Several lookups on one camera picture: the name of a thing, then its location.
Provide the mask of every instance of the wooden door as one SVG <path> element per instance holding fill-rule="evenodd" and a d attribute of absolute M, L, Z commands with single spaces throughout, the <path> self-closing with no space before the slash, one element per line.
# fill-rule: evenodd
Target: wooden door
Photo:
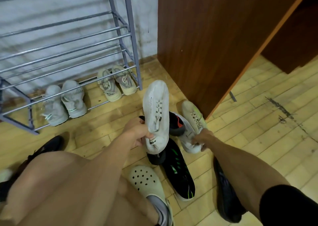
<path fill-rule="evenodd" d="M 286 73 L 318 55 L 318 0 L 303 0 L 262 55 Z"/>
<path fill-rule="evenodd" d="M 301 0 L 159 0 L 158 59 L 207 118 Z"/>

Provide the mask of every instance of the white wall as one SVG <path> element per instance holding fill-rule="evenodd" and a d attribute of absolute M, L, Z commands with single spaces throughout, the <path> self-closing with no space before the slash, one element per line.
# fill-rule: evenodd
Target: white wall
<path fill-rule="evenodd" d="M 125 0 L 115 0 L 115 5 L 120 15 L 124 17 L 126 21 L 128 21 Z M 158 0 L 132 0 L 132 7 L 139 58 L 157 54 Z M 82 17 L 108 10 L 110 10 L 108 0 L 13 0 L 2 2 L 0 3 L 0 34 Z M 114 27 L 112 16 L 105 15 L 102 17 L 6 37 L 0 40 L 0 57 L 20 51 L 25 51 L 31 48 L 88 35 L 111 27 Z M 11 58 L 5 61 L 0 61 L 0 69 L 10 68 L 15 65 L 33 61 L 34 59 L 43 58 L 88 44 L 97 43 L 115 36 L 117 36 L 116 31 L 113 31 L 107 34 L 78 40 L 76 42 L 67 43 L 57 47 Z M 125 38 L 124 42 L 131 49 L 129 37 Z M 109 44 L 99 45 L 84 51 L 82 50 L 77 53 L 72 53 L 66 56 L 36 63 L 34 65 L 16 69 L 14 71 L 8 71 L 2 73 L 0 76 L 6 77 L 11 75 L 12 72 L 23 72 L 34 67 L 39 67 L 57 60 L 68 58 L 79 53 L 96 50 L 107 45 Z M 96 54 L 99 57 L 104 55 L 105 52 L 98 52 Z M 43 68 L 41 71 L 34 71 L 19 77 L 13 77 L 9 79 L 9 82 L 17 83 L 50 71 L 69 67 L 76 63 L 81 63 L 86 60 L 96 58 L 96 54 L 89 55 L 86 58 L 82 57 L 80 59 L 74 59 L 65 63 Z M 45 88 L 50 84 L 60 83 L 67 78 L 75 79 L 86 74 L 91 74 L 95 72 L 97 68 L 103 67 L 105 65 L 111 65 L 112 62 L 117 61 L 120 58 L 122 58 L 121 54 L 113 55 L 111 57 L 87 63 L 85 65 L 65 70 L 51 76 L 34 80 L 27 84 L 22 84 L 18 86 L 18 88 L 26 93 L 30 93 L 38 88 Z M 9 90 L 5 91 L 5 98 L 11 97 L 12 95 L 13 94 L 10 93 Z"/>

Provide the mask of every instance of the person's right hand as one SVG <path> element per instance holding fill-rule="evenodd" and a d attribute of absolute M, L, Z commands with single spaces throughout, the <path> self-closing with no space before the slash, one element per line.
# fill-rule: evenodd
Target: person's right hand
<path fill-rule="evenodd" d="M 192 144 L 204 144 L 202 146 L 201 152 L 205 151 L 207 148 L 207 145 L 209 142 L 211 142 L 211 139 L 215 138 L 213 132 L 209 131 L 206 128 L 203 128 L 200 134 L 196 135 L 192 139 Z"/>

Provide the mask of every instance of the sock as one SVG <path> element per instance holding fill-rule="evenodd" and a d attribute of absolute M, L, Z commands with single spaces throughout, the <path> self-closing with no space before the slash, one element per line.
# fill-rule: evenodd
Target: sock
<path fill-rule="evenodd" d="M 172 221 L 169 208 L 164 204 L 164 202 L 160 198 L 158 198 L 155 195 L 149 195 L 147 199 L 152 203 L 152 205 L 158 212 L 158 224 L 160 226 L 169 226 L 169 223 Z"/>

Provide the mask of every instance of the metal shoe rack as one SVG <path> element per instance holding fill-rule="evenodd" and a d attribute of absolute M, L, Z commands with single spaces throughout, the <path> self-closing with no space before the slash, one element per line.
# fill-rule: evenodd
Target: metal shoe rack
<path fill-rule="evenodd" d="M 9 32 L 9 33 L 5 33 L 5 34 L 1 34 L 0 35 L 0 39 L 2 39 L 2 38 L 9 37 L 9 36 L 12 36 L 12 35 L 18 35 L 18 34 L 22 34 L 22 33 L 31 32 L 31 31 L 41 30 L 41 29 L 45 29 L 45 28 L 49 28 L 49 27 L 54 27 L 54 26 L 58 26 L 58 25 L 62 25 L 62 24 L 67 24 L 67 23 L 75 23 L 75 22 L 80 21 L 80 20 L 91 19 L 91 18 L 94 18 L 94 17 L 99 17 L 99 16 L 103 16 L 103 15 L 108 15 L 108 14 L 112 15 L 113 22 L 114 22 L 114 25 L 115 25 L 115 27 L 113 27 L 111 29 L 100 31 L 100 32 L 97 32 L 97 33 L 94 33 L 94 34 L 88 34 L 88 35 L 85 35 L 85 36 L 82 36 L 82 37 L 78 37 L 78 38 L 70 39 L 70 40 L 66 40 L 66 41 L 61 41 L 61 42 L 55 43 L 55 44 L 47 44 L 47 45 L 42 46 L 42 47 L 32 48 L 32 49 L 29 49 L 29 50 L 26 50 L 26 51 L 22 51 L 22 52 L 11 54 L 9 56 L 0 57 L 0 61 L 3 61 L 3 60 L 6 60 L 6 59 L 9 59 L 9 58 L 16 57 L 16 56 L 24 55 L 24 54 L 27 54 L 27 53 L 32 53 L 32 52 L 35 52 L 35 51 L 45 50 L 45 49 L 48 49 L 48 48 L 51 48 L 51 47 L 54 47 L 54 46 L 58 46 L 58 45 L 62 45 L 62 44 L 70 43 L 70 42 L 74 42 L 74 41 L 85 39 L 85 38 L 88 38 L 88 37 L 91 37 L 91 36 L 96 36 L 96 35 L 104 34 L 104 33 L 111 32 L 111 31 L 116 31 L 117 32 L 117 37 L 114 37 L 114 38 L 111 38 L 111 39 L 100 41 L 100 42 L 94 43 L 94 44 L 89 44 L 89 45 L 86 45 L 84 47 L 80 47 L 80 48 L 69 50 L 69 51 L 64 51 L 62 53 L 58 53 L 58 54 L 55 54 L 55 55 L 52 55 L 52 56 L 48 56 L 48 57 L 45 57 L 45 58 L 39 58 L 39 59 L 36 59 L 34 61 L 31 61 L 31 62 L 15 65 L 13 67 L 0 70 L 0 120 L 8 122 L 8 123 L 11 123 L 11 124 L 17 126 L 18 128 L 22 128 L 22 129 L 24 129 L 24 130 L 26 130 L 26 131 L 28 131 L 28 132 L 30 132 L 32 134 L 37 135 L 39 133 L 38 130 L 48 126 L 48 124 L 44 125 L 44 126 L 41 126 L 39 128 L 35 128 L 34 123 L 33 123 L 34 121 L 33 121 L 33 118 L 32 118 L 32 106 L 37 104 L 37 103 L 44 102 L 45 100 L 48 100 L 48 99 L 50 99 L 52 97 L 61 95 L 61 94 L 66 93 L 68 91 L 71 91 L 71 90 L 67 90 L 67 91 L 58 93 L 56 95 L 45 97 L 45 98 L 43 98 L 42 95 L 36 96 L 34 98 L 30 98 L 28 95 L 26 95 L 21 90 L 19 90 L 17 88 L 17 86 L 20 86 L 22 84 L 28 83 L 30 81 L 33 81 L 33 80 L 36 80 L 36 79 L 39 79 L 39 78 L 42 78 L 42 77 L 45 77 L 45 76 L 49 76 L 49 75 L 52 75 L 52 74 L 55 74 L 55 73 L 59 73 L 59 72 L 64 71 L 64 70 L 75 68 L 75 67 L 80 66 L 82 64 L 86 64 L 86 63 L 89 63 L 89 62 L 92 62 L 92 61 L 95 61 L 95 60 L 98 60 L 98 59 L 102 59 L 102 58 L 105 58 L 105 57 L 108 57 L 108 56 L 112 56 L 112 55 L 115 55 L 115 54 L 118 54 L 118 53 L 122 54 L 122 58 L 123 58 L 123 61 L 124 61 L 125 69 L 122 70 L 122 71 L 126 71 L 126 70 L 130 70 L 132 68 L 135 68 L 136 71 L 137 71 L 137 76 L 135 76 L 132 71 L 130 71 L 130 73 L 133 75 L 135 81 L 137 82 L 137 87 L 140 88 L 140 90 L 142 90 L 141 75 L 140 75 L 138 53 L 137 53 L 136 35 L 135 35 L 135 29 L 134 29 L 134 25 L 133 25 L 133 11 L 132 11 L 131 0 L 125 0 L 127 16 L 128 16 L 128 23 L 126 23 L 125 20 L 122 18 L 122 16 L 120 16 L 118 14 L 118 12 L 116 11 L 114 0 L 109 0 L 109 3 L 110 3 L 110 7 L 111 7 L 110 11 L 105 11 L 105 12 L 98 13 L 98 14 L 92 14 L 92 15 L 88 15 L 88 16 L 84 16 L 84 17 L 79 17 L 79 18 L 76 18 L 76 19 L 69 19 L 69 20 L 65 20 L 65 21 L 59 21 L 59 22 L 56 22 L 56 23 L 46 24 L 46 25 L 37 26 L 37 27 L 33 27 L 33 28 L 27 28 L 27 29 L 23 29 L 23 30 L 19 30 L 19 31 L 13 31 L 13 32 Z M 123 29 L 123 28 L 126 28 L 128 33 L 121 34 L 121 29 Z M 128 48 L 125 46 L 125 44 L 123 42 L 123 38 L 125 38 L 125 37 L 130 37 L 130 39 L 131 39 L 132 50 L 133 50 L 132 53 L 128 50 Z M 42 62 L 42 61 L 46 61 L 46 60 L 49 60 L 49 59 L 57 58 L 57 57 L 64 56 L 64 55 L 67 55 L 67 54 L 71 54 L 73 52 L 81 51 L 81 50 L 84 50 L 84 49 L 87 49 L 87 48 L 93 48 L 94 46 L 97 46 L 97 45 L 104 45 L 104 44 L 106 45 L 106 43 L 109 43 L 109 42 L 112 42 L 112 41 L 118 41 L 118 43 L 114 44 L 114 45 L 110 45 L 110 46 L 105 46 L 104 48 L 101 48 L 101 49 L 98 49 L 98 50 L 93 50 L 93 51 L 86 52 L 86 53 L 83 53 L 83 54 L 80 54 L 80 55 L 76 55 L 76 56 L 72 56 L 72 57 L 69 57 L 69 58 L 66 58 L 66 59 L 58 60 L 56 62 L 49 63 L 49 64 L 46 64 L 46 65 L 43 65 L 43 66 L 40 66 L 40 67 L 32 68 L 32 69 L 26 70 L 26 71 L 24 71 L 22 73 L 21 72 L 20 73 L 15 73 L 14 72 L 13 75 L 8 76 L 8 77 L 2 77 L 1 76 L 1 73 L 7 72 L 7 71 L 14 71 L 14 70 L 16 70 L 18 68 L 27 67 L 28 65 L 32 65 L 32 64 L 35 64 L 35 63 L 38 63 L 38 62 Z M 114 53 L 109 53 L 107 55 L 101 56 L 101 57 L 96 58 L 96 59 L 92 59 L 92 60 L 86 61 L 84 63 L 76 64 L 76 65 L 73 65 L 73 66 L 70 66 L 70 67 L 67 67 L 67 68 L 63 68 L 63 69 L 59 69 L 59 70 L 56 70 L 56 71 L 53 71 L 53 72 L 50 72 L 50 73 L 47 73 L 47 74 L 44 74 L 44 75 L 41 75 L 41 76 L 37 76 L 37 77 L 31 78 L 31 79 L 27 79 L 27 80 L 21 81 L 19 83 L 11 84 L 9 82 L 10 78 L 15 77 L 15 76 L 19 76 L 21 74 L 25 74 L 25 73 L 28 73 L 28 72 L 31 72 L 31 71 L 40 70 L 42 68 L 50 67 L 50 66 L 53 66 L 53 65 L 65 62 L 65 61 L 69 61 L 69 60 L 76 59 L 76 58 L 79 58 L 79 57 L 84 57 L 84 56 L 87 56 L 89 54 L 92 54 L 92 53 L 95 53 L 95 52 L 98 52 L 98 51 L 104 51 L 104 50 L 109 50 L 109 49 L 118 49 L 118 51 L 116 51 Z M 132 60 L 133 66 L 129 66 L 127 57 Z M 85 86 L 87 84 L 96 82 L 98 80 L 104 79 L 104 78 L 109 77 L 109 76 L 111 76 L 111 75 L 104 76 L 104 77 L 102 77 L 100 79 L 97 79 L 96 76 L 92 77 L 92 78 L 89 78 L 89 79 L 86 79 L 84 81 L 79 82 L 80 85 L 78 87 L 83 87 L 83 86 Z M 23 106 L 20 106 L 18 108 L 12 109 L 10 111 L 3 112 L 2 109 L 3 109 L 3 103 L 4 103 L 4 101 L 3 101 L 3 92 L 4 92 L 4 90 L 11 90 L 11 91 L 15 92 L 16 94 L 18 94 L 18 96 L 22 97 L 25 100 L 26 104 L 23 105 Z M 105 104 L 107 102 L 108 101 L 105 101 L 105 102 L 100 103 L 100 104 L 98 104 L 96 106 L 93 106 L 93 107 L 89 108 L 89 110 L 91 110 L 93 108 L 96 108 L 98 106 L 101 106 L 101 105 L 103 105 L 103 104 Z M 28 110 L 27 110 L 28 111 L 28 125 L 22 124 L 22 123 L 20 123 L 20 122 L 18 122 L 16 120 L 14 120 L 13 118 L 9 117 L 10 113 L 18 111 L 18 110 L 21 110 L 23 108 L 28 108 Z"/>

